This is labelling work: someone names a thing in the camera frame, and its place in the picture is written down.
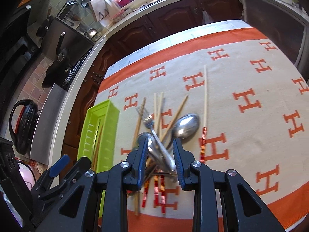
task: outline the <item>green plastic tray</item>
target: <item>green plastic tray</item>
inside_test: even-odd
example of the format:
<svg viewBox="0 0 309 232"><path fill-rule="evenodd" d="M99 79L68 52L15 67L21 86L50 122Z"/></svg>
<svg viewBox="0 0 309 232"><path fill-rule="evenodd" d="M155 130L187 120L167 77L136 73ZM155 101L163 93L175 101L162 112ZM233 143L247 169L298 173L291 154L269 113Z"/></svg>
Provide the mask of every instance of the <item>green plastic tray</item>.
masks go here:
<svg viewBox="0 0 309 232"><path fill-rule="evenodd" d="M77 159L82 156L92 160L93 149L97 146L100 130L101 140L98 148L96 172L110 170L113 167L115 139L119 110L110 100L106 100L88 109L78 146ZM102 216L105 191L102 193L99 217Z"/></svg>

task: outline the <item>tablecloth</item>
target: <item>tablecloth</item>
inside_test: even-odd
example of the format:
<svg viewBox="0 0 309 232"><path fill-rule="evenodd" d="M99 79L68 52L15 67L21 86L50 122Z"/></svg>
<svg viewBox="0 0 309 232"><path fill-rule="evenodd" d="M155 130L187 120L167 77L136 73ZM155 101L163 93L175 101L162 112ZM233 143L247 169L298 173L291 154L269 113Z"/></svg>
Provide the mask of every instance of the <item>tablecloth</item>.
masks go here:
<svg viewBox="0 0 309 232"><path fill-rule="evenodd" d="M163 130L183 97L181 112L203 118L204 65L208 113L205 163L237 170L284 228L309 210L309 88L290 60L254 28L194 38L156 52L106 78L96 102L110 99L120 110L114 164L126 159L144 97L154 111L154 93L164 92ZM141 132L149 131L144 126ZM202 127L183 143L200 159ZM194 192L165 179L166 214L154 204L153 180L146 207L128 212L129 231L191 231ZM128 210L133 210L133 198ZM218 216L222 217L220 208Z"/></svg>

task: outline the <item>black kettle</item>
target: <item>black kettle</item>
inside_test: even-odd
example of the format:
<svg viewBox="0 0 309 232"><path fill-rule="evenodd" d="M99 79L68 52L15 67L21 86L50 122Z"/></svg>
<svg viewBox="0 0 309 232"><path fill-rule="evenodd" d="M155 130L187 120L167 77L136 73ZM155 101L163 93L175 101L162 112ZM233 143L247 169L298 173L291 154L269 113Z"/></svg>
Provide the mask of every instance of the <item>black kettle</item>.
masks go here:
<svg viewBox="0 0 309 232"><path fill-rule="evenodd" d="M14 111L19 105L23 105L24 107L20 112L14 132L12 128L12 117ZM27 151L30 151L38 118L38 105L34 101L25 99L18 101L14 105L9 119L9 131L13 144L18 153L25 155Z"/></svg>
<svg viewBox="0 0 309 232"><path fill-rule="evenodd" d="M63 81L67 78L72 66L70 64L70 50L69 48L61 49L65 32L61 33L56 48L57 59L46 70L46 76L42 83L43 88L52 87L54 84L61 86Z"/></svg>

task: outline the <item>stainless steel panel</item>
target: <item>stainless steel panel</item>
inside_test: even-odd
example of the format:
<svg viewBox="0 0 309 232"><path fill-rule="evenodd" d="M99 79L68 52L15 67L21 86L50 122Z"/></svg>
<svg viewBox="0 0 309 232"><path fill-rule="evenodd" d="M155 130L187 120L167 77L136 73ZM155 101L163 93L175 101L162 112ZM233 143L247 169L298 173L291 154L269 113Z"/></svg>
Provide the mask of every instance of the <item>stainless steel panel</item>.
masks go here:
<svg viewBox="0 0 309 232"><path fill-rule="evenodd" d="M30 150L30 159L48 165L55 125L67 92L54 84L40 113Z"/></svg>

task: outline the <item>pan handle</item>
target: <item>pan handle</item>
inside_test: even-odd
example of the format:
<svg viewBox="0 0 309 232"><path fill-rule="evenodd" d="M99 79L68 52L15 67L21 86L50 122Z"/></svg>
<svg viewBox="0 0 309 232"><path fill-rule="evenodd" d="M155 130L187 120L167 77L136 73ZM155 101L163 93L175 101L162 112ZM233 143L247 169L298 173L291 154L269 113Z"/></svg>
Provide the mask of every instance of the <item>pan handle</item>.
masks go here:
<svg viewBox="0 0 309 232"><path fill-rule="evenodd" d="M30 99L20 100L20 101L18 101L18 102L14 105L14 107L13 107L13 109L12 109L12 111L11 111L10 118L9 118L9 131L10 131L10 135L11 135L11 138L12 138L13 143L14 143L15 146L16 146L16 144L17 144L17 135L16 135L16 133L13 131L13 128L12 128L12 118L13 118L13 114L14 114L16 108L17 108L19 105L28 106L28 105L31 103L31 101L32 101L32 100L30 100Z"/></svg>
<svg viewBox="0 0 309 232"><path fill-rule="evenodd" d="M65 32L62 32L60 37L59 37L59 41L58 41L58 44L57 44L57 48L56 48L56 55L58 56L61 52L61 45L62 45L62 42L63 42L63 39L64 39L64 36L65 36Z"/></svg>

